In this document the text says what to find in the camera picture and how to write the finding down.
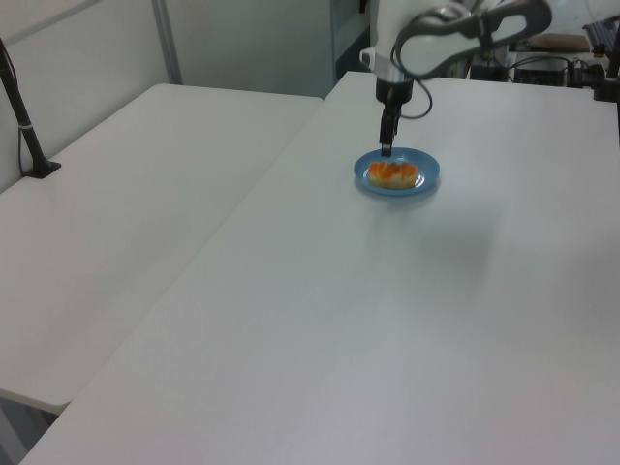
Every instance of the white tabletop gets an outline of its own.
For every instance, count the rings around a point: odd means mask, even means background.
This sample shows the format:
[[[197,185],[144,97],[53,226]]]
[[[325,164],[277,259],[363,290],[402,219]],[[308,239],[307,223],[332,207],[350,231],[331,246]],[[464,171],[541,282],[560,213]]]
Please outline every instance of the white tabletop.
[[[24,465],[617,464],[615,106],[430,88],[433,196],[356,187],[347,75]]]
[[[320,99],[158,85],[0,196],[0,395],[61,411]]]

